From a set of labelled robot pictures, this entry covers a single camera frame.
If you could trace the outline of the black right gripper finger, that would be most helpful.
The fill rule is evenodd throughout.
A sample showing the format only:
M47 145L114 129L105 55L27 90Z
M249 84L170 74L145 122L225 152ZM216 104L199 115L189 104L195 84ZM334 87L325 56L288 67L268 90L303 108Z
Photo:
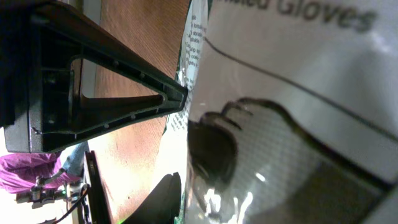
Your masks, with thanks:
M180 213L181 193L179 173L165 175L122 224L173 224Z

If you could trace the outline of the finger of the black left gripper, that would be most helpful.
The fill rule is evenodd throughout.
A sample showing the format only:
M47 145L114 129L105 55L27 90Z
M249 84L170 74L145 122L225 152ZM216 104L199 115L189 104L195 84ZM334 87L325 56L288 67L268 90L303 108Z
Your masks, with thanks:
M84 92L85 67L146 94ZM2 5L2 129L10 153L52 153L182 110L188 90L64 2Z

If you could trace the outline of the green 3M cloth package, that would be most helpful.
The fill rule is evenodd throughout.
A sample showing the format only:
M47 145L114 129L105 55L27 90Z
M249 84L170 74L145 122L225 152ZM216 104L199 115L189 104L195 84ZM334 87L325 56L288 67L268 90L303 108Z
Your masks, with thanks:
M190 1L179 223L397 222L397 1Z

